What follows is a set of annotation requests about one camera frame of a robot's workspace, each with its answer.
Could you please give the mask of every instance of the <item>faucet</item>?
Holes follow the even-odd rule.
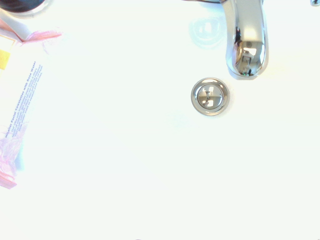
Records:
[[[226,15],[226,63],[232,75],[254,79],[267,67],[263,0],[185,0],[221,3]]]

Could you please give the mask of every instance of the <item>sink drain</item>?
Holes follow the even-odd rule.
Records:
[[[229,103],[229,91],[225,84],[214,77],[198,81],[191,92],[194,108],[201,114],[215,116],[223,112]]]

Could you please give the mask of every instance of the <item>dark object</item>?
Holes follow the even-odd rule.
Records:
[[[8,12],[23,13],[35,9],[45,0],[0,0],[0,8]]]

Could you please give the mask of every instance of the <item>chrome faucet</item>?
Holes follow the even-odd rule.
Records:
[[[222,4],[227,25],[226,63],[237,79],[254,79],[268,64],[264,0],[185,0]],[[320,0],[310,0],[319,6]]]

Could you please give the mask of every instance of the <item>faucet spout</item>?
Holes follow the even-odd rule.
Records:
[[[265,70],[268,39],[263,0],[187,1],[222,4],[227,23],[226,63],[232,74],[254,79]]]
[[[320,0],[311,0],[311,5],[314,7],[319,7],[320,6]]]

